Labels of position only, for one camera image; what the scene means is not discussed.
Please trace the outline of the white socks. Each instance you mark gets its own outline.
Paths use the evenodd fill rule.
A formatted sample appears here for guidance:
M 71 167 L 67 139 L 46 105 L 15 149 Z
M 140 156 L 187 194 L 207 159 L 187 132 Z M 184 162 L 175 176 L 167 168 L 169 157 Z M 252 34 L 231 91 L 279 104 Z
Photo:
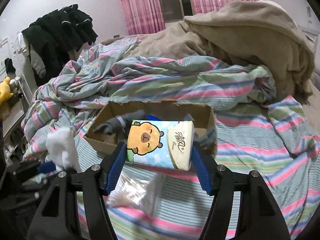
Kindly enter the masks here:
M 57 171 L 72 168 L 78 173 L 82 172 L 71 128 L 62 127 L 53 133 L 49 133 L 46 148 Z

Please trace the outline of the dark grey socks pair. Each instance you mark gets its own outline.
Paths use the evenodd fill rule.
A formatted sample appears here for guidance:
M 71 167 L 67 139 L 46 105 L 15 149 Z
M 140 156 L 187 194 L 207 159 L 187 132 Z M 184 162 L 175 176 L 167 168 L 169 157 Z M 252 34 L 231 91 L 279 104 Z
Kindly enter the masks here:
M 113 135 L 119 132 L 127 132 L 133 120 L 143 120 L 146 117 L 144 110 L 118 115 L 107 120 L 105 123 L 98 125 L 93 129 L 94 133 Z

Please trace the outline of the cartoon bear tissue pack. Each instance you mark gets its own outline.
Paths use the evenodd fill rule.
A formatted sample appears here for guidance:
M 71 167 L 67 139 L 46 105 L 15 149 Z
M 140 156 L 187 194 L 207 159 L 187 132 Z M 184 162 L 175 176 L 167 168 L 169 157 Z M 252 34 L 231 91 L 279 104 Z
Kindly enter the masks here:
M 127 161 L 187 171 L 194 134 L 192 121 L 133 120 L 127 139 Z

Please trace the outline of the blue tissue pack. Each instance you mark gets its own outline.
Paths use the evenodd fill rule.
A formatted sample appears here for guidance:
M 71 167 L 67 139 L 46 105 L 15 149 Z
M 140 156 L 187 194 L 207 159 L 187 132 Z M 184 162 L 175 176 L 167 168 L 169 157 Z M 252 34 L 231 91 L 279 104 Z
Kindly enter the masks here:
M 151 115 L 151 114 L 148 114 L 148 115 L 146 116 L 146 119 L 147 119 L 148 121 L 161 121 L 160 118 L 158 118 L 158 117 L 156 117 L 156 116 L 154 116 L 154 115 Z

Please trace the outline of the grey fuzzy gloves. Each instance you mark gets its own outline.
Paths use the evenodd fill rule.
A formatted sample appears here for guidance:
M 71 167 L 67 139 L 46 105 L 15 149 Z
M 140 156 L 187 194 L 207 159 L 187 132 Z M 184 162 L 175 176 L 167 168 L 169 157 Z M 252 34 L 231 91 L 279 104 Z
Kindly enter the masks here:
M 196 131 L 195 127 L 193 126 L 191 129 L 191 151 L 193 150 L 193 146 L 195 143 L 198 143 L 200 148 L 205 151 L 215 151 L 216 150 L 216 128 L 215 126 L 208 129 L 208 131 L 199 136 Z

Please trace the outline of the cotton swab bag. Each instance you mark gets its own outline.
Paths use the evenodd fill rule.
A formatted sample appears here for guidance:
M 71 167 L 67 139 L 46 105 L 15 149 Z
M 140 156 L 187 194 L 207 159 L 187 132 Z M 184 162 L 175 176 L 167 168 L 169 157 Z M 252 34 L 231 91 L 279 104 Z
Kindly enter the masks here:
M 153 217 L 157 214 L 165 175 L 138 179 L 121 172 L 116 188 L 105 199 L 110 207 L 131 207 Z

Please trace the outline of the striped pastel duvet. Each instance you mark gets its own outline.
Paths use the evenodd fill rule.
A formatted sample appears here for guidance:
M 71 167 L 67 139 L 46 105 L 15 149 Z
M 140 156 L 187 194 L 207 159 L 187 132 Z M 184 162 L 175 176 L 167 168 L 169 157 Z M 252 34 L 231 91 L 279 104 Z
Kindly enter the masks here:
M 257 170 L 296 239 L 319 207 L 318 114 L 292 96 L 279 98 L 263 65 L 229 65 L 210 56 L 129 57 L 140 39 L 125 38 L 83 50 L 35 92 L 22 128 L 23 160 L 46 160 L 47 136 L 73 131 L 80 166 L 101 161 L 88 142 L 94 122 L 150 106 L 163 120 L 191 115 L 194 125 L 216 127 L 215 160 L 230 170 Z

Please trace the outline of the yellow plush toy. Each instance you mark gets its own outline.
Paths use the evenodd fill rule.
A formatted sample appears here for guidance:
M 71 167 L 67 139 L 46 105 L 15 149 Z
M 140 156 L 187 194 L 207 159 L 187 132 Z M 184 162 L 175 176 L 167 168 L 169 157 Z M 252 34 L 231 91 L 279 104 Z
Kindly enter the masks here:
M 5 103 L 12 95 L 10 90 L 10 77 L 6 77 L 0 83 L 0 105 Z

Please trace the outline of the brown cardboard box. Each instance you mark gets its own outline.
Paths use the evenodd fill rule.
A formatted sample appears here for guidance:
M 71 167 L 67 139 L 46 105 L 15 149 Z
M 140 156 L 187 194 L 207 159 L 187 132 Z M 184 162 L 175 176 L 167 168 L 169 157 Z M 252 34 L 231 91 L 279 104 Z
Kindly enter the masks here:
M 108 120 L 127 113 L 143 110 L 145 120 L 182 121 L 189 116 L 198 136 L 203 136 L 216 127 L 215 114 L 211 107 L 202 103 L 179 103 L 172 100 L 164 101 L 129 101 L 126 103 L 109 102 L 99 112 L 96 119 L 84 135 L 84 139 L 100 154 L 111 154 L 120 139 L 119 135 L 103 135 L 93 130 Z

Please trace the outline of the black clothes pile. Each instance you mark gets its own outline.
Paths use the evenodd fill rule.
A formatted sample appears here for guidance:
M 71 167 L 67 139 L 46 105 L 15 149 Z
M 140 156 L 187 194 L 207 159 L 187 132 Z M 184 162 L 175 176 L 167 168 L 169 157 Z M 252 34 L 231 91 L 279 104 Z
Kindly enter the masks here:
M 60 74 L 71 59 L 70 52 L 95 43 L 98 35 L 92 21 L 73 4 L 38 18 L 22 31 L 37 86 Z

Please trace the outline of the beige fleece blanket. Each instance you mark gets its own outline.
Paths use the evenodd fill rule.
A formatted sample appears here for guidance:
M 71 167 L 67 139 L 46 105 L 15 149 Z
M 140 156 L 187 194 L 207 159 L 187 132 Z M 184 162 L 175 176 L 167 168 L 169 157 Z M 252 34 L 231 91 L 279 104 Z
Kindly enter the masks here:
M 236 1 L 219 11 L 186 16 L 154 34 L 138 35 L 126 57 L 211 56 L 227 64 L 266 66 L 281 95 L 313 94 L 315 57 L 295 21 L 271 1 Z

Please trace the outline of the left pink curtain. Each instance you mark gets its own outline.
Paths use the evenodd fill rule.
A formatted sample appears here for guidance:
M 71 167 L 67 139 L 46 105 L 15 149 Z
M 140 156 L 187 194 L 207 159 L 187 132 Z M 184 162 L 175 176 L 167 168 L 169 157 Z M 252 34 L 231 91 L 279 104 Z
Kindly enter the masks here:
M 129 35 L 153 34 L 165 29 L 160 0 L 120 0 Z

